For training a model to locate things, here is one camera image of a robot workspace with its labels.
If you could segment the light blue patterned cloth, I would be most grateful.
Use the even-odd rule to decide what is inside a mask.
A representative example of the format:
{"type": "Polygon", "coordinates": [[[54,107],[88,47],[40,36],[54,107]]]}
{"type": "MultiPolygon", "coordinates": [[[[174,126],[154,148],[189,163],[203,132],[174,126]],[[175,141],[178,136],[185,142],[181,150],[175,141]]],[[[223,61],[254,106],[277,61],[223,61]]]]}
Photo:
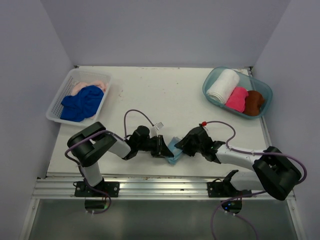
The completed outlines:
{"type": "Polygon", "coordinates": [[[167,162],[171,165],[175,165],[178,160],[180,159],[180,157],[183,154],[183,151],[177,147],[175,147],[175,145],[177,143],[179,143],[181,141],[181,139],[179,137],[173,137],[171,139],[171,141],[168,144],[168,149],[171,151],[171,153],[173,154],[173,157],[165,157],[165,159],[167,160],[167,162]]]}

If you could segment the white towel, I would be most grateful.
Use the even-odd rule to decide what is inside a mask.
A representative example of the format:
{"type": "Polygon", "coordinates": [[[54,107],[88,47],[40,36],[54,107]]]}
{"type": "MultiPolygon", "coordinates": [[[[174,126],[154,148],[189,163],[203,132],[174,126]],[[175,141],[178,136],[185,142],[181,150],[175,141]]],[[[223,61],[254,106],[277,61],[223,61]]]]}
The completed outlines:
{"type": "Polygon", "coordinates": [[[232,69],[225,69],[210,85],[206,94],[220,104],[225,104],[240,81],[239,75],[232,69]]]}

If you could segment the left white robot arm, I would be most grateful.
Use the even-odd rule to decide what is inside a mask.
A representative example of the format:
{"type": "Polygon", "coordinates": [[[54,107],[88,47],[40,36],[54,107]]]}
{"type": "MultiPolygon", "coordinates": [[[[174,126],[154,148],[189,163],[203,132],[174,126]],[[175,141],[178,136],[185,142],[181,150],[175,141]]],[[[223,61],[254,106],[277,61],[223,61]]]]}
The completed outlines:
{"type": "Polygon", "coordinates": [[[148,127],[140,125],[129,138],[121,138],[96,122],[67,141],[68,149],[64,155],[77,164],[87,192],[96,197],[105,191],[98,165],[98,160],[105,153],[110,152],[123,160],[134,158],[139,151],[149,152],[154,158],[174,156],[162,135],[151,137],[150,133],[148,127]]]}

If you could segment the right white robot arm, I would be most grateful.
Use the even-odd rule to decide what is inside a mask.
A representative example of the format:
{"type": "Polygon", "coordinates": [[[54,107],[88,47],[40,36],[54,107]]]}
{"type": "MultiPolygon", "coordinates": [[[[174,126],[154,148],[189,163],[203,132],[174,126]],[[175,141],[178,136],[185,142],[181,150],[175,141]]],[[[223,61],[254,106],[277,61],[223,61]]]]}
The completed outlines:
{"type": "Polygon", "coordinates": [[[253,191],[261,191],[283,201],[307,176],[305,170],[300,171],[293,159],[276,147],[259,151],[235,149],[227,141],[212,140],[202,125],[190,130],[175,147],[190,157],[200,153],[209,162],[245,169],[232,170],[222,181],[209,183],[211,197],[249,197],[253,191]]]}

